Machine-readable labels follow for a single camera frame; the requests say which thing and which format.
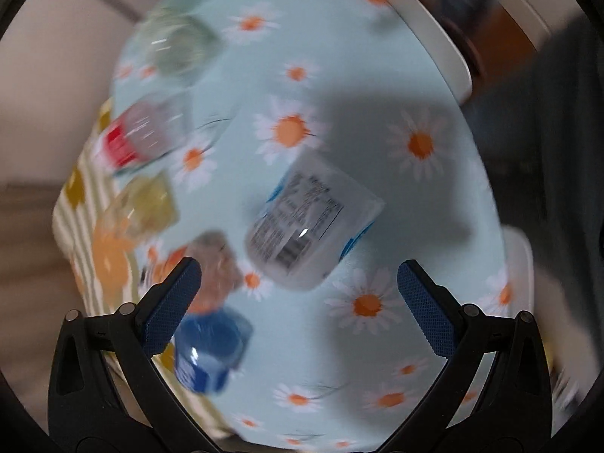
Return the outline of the blue plastic cup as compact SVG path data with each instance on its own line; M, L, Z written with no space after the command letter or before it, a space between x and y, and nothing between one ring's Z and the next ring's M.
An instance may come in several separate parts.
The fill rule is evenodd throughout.
M240 366L252 334L252 324L228 307L187 314L174 334L176 378L194 393L221 393Z

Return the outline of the yellow clear cup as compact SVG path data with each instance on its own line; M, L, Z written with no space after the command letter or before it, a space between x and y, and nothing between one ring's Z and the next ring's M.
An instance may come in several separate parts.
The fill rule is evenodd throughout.
M135 176L99 218L100 233L133 244L146 241L179 221L169 177Z

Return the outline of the orange cartoon bottle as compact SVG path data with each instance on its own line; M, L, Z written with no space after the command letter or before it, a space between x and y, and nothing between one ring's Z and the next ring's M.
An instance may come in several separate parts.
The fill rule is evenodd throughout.
M203 315L217 311L243 284L243 273L225 235L220 231L206 231L178 248L165 248L161 238L145 244L139 293L144 294L153 285L163 282L184 257L195 259L202 269L201 284L188 313Z

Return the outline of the striped floral duvet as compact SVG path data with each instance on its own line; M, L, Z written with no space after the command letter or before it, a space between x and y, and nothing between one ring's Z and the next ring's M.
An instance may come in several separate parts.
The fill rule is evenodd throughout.
M91 154L94 140L111 121L112 98L108 98L99 108L91 134L52 213L55 241L71 264L88 316L112 313L121 304L138 303L142 298L138 294L142 266L134 245L101 234L97 223L119 192L117 181L94 165ZM176 398L206 433L215 440L233 433L208 399L180 385L173 373L173 344L168 344L153 362Z

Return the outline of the red label water bottle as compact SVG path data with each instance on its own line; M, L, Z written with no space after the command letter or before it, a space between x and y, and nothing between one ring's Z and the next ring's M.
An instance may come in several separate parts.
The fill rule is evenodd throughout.
M190 94L146 94L115 118L95 140L93 160L116 174L141 168L186 143L193 131Z

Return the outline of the daisy print tablecloth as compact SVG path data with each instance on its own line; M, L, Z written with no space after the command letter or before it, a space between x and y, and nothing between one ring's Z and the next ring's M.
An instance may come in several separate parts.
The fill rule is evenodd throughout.
M396 284L418 261L461 303L507 315L506 255L492 189L459 104L387 0L164 0L221 39L193 83L162 77L135 36L114 79L116 112L158 91L190 94L193 131L143 167L165 172L178 248L220 231L243 284L226 300L253 326L211 402L245 441L308 452L377 449L443 367ZM321 285L280 287L246 235L305 148L385 202Z

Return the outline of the green label clear jar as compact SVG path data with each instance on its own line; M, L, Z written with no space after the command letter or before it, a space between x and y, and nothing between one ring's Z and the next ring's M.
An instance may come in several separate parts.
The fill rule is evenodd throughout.
M217 59L218 35L191 14L160 7L141 20L136 45L147 65L165 78L193 83Z

